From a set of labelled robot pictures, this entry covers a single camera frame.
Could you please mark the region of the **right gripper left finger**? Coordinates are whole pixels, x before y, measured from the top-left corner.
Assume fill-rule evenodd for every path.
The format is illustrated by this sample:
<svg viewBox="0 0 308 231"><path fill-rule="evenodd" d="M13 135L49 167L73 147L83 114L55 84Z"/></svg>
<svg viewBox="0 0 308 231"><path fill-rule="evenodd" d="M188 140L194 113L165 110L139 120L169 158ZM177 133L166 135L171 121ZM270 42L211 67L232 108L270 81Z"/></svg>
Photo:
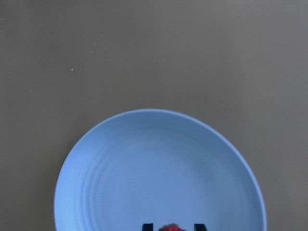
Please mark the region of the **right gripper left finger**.
<svg viewBox="0 0 308 231"><path fill-rule="evenodd" d="M153 224L152 223L144 223L142 225L142 231L153 231Z"/></svg>

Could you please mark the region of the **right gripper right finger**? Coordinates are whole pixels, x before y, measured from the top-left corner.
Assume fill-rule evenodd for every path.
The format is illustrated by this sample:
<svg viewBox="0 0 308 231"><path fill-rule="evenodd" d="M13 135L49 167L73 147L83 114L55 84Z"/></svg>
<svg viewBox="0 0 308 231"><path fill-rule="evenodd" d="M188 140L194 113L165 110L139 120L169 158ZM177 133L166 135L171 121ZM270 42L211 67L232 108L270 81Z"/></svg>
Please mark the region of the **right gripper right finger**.
<svg viewBox="0 0 308 231"><path fill-rule="evenodd" d="M205 224L195 224L194 230L195 231L207 231L207 228Z"/></svg>

